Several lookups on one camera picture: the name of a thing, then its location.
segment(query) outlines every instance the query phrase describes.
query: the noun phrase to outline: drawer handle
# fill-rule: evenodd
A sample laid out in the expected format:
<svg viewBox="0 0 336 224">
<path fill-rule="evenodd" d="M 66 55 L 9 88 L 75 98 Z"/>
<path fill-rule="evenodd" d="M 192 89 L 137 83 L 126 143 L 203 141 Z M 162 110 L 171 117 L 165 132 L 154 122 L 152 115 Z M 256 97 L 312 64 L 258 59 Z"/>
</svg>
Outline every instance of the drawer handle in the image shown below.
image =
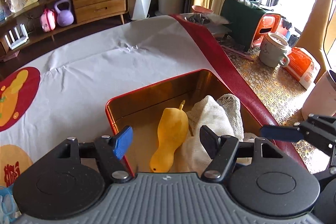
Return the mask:
<svg viewBox="0 0 336 224">
<path fill-rule="evenodd" d="M 103 7 L 103 8 L 99 8 L 99 9 L 96 9 L 95 12 L 98 12 L 99 10 L 107 10 L 108 8 L 107 7 Z"/>
</svg>

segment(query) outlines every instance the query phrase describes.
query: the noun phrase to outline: pink backpack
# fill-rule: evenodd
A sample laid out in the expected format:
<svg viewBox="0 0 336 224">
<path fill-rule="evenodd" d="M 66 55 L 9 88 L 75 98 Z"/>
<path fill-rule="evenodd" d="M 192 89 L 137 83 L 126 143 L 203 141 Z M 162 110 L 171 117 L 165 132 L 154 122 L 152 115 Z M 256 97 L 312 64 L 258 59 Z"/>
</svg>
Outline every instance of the pink backpack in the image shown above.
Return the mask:
<svg viewBox="0 0 336 224">
<path fill-rule="evenodd" d="M 56 14 L 54 10 L 44 9 L 43 14 L 40 16 L 41 26 L 44 32 L 50 32 L 56 27 Z"/>
</svg>

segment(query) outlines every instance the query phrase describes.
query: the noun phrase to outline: white mesh fabric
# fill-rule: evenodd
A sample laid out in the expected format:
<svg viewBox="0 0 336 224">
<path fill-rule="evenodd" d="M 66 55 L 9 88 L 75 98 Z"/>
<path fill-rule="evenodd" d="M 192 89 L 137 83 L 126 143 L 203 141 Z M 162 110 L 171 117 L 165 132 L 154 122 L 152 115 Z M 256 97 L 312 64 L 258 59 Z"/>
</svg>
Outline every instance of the white mesh fabric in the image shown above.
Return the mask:
<svg viewBox="0 0 336 224">
<path fill-rule="evenodd" d="M 233 128 L 235 137 L 242 141 L 244 138 L 243 121 L 240 115 L 240 100 L 233 94 L 225 94 L 217 100 L 224 109 L 228 120 Z"/>
</svg>

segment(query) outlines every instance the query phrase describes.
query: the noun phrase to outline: ceramic mug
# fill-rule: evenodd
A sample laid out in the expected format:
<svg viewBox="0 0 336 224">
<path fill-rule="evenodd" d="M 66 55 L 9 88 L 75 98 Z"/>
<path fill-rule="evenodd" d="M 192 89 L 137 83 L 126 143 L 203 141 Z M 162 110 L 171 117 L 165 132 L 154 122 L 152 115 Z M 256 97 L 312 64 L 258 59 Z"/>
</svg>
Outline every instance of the ceramic mug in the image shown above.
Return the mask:
<svg viewBox="0 0 336 224">
<path fill-rule="evenodd" d="M 288 42 L 275 33 L 267 33 L 260 45 L 259 59 L 268 67 L 275 68 L 278 64 L 287 67 L 290 51 Z"/>
</svg>

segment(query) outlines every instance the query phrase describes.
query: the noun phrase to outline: white cloth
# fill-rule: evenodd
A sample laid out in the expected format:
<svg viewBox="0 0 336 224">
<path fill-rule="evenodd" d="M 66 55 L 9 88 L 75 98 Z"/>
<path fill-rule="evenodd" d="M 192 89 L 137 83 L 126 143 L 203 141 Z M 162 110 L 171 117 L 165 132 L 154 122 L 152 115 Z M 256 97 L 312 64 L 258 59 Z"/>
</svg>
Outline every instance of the white cloth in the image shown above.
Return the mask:
<svg viewBox="0 0 336 224">
<path fill-rule="evenodd" d="M 200 128 L 209 127 L 218 136 L 230 135 L 243 141 L 244 135 L 235 134 L 225 110 L 210 95 L 196 103 L 187 112 L 193 136 L 187 137 L 182 144 L 182 156 L 187 169 L 199 175 L 211 162 L 211 159 L 200 142 Z"/>
</svg>

